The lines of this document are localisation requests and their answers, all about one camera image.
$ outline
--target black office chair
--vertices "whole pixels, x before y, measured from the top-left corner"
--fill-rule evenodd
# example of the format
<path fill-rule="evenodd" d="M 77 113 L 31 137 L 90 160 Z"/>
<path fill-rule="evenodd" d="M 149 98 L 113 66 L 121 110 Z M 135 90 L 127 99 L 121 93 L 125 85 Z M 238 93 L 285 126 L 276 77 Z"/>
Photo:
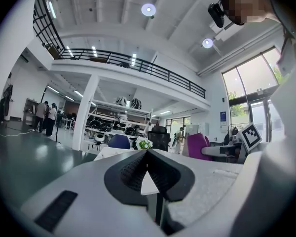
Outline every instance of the black office chair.
<path fill-rule="evenodd" d="M 152 148 L 168 151 L 168 144 L 170 140 L 170 134 L 167 133 L 167 129 L 163 126 L 155 126 L 152 131 L 147 134 L 148 139 L 152 141 Z"/>

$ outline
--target purple chair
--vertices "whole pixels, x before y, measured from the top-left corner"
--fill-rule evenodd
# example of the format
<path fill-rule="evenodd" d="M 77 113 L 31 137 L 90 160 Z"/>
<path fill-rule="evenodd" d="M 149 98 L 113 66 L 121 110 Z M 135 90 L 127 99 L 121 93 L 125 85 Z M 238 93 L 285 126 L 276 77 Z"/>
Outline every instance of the purple chair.
<path fill-rule="evenodd" d="M 211 143 L 209 142 L 207 136 L 205 136 L 204 138 L 205 138 L 205 140 L 206 140 L 207 147 L 210 147 L 210 146 L 211 146 Z"/>
<path fill-rule="evenodd" d="M 187 138 L 188 155 L 191 158 L 212 160 L 210 156 L 202 154 L 202 148 L 207 147 L 206 140 L 201 133 L 193 134 Z"/>

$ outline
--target railing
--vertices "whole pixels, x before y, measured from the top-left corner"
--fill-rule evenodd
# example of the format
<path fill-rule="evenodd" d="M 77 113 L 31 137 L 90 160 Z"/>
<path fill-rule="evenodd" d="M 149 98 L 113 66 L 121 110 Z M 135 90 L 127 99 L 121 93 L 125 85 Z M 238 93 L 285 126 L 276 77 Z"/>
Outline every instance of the railing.
<path fill-rule="evenodd" d="M 58 59 L 65 50 L 47 8 L 47 0 L 35 0 L 33 12 L 33 29 L 49 53 Z"/>
<path fill-rule="evenodd" d="M 151 62 L 139 58 L 133 58 L 130 55 L 104 50 L 96 50 L 96 56 L 92 49 L 72 48 L 70 51 L 72 56 L 69 53 L 69 50 L 65 49 L 59 59 L 88 60 L 133 69 L 174 83 L 177 86 L 185 88 L 190 92 L 205 98 L 205 89 L 190 80 Z"/>

